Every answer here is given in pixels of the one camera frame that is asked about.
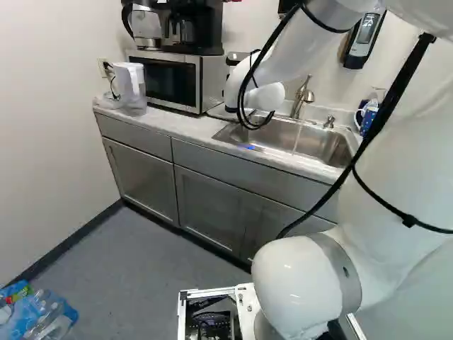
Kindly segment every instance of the microwave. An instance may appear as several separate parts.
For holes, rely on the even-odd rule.
[[[229,68],[223,55],[129,50],[127,58],[144,65],[150,104],[199,115],[224,101]]]

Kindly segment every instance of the cabinet door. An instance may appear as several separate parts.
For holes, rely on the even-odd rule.
[[[251,260],[266,243],[276,238],[278,233],[301,217],[304,213],[273,200],[254,195],[248,202],[247,229],[241,248],[241,258]],[[288,236],[303,236],[329,230],[336,225],[319,217],[312,216],[295,227]]]
[[[178,225],[172,163],[103,138],[121,196]]]
[[[181,227],[239,256],[250,194],[180,166],[175,174]]]

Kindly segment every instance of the gray countertop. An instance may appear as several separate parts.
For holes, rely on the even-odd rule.
[[[267,155],[253,150],[238,147],[229,143],[212,139],[212,136],[227,126],[229,122],[211,118],[206,115],[193,116],[173,113],[159,108],[148,107],[147,113],[138,117],[132,117],[121,112],[94,106],[93,110],[114,119],[129,124],[138,125],[142,128],[160,132],[170,137],[178,138],[186,142],[201,145],[213,150],[231,154],[252,162],[271,166],[276,169],[290,172],[292,174],[308,177],[317,181],[332,184],[340,175],[341,170],[329,166],[320,166],[316,160],[305,159],[304,161],[291,161],[280,159],[274,155]],[[350,119],[350,112],[343,111],[343,114]]]

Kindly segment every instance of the stainless steel sink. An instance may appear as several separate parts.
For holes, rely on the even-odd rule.
[[[254,116],[258,122],[263,118]],[[213,136],[257,152],[272,154],[291,160],[305,157],[326,166],[345,168],[358,144],[347,127],[323,128],[322,123],[308,123],[274,117],[259,130],[247,130],[232,123]]]

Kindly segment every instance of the sink faucet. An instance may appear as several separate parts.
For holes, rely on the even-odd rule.
[[[332,115],[328,115],[326,122],[323,124],[323,128],[333,129],[333,122],[335,122],[335,117],[333,117]]]
[[[308,90],[308,85],[311,74],[308,75],[304,83],[297,89],[296,98],[294,99],[294,104],[292,104],[290,117],[292,119],[299,119],[300,111],[305,104],[310,104],[314,102],[314,93],[312,90]]]

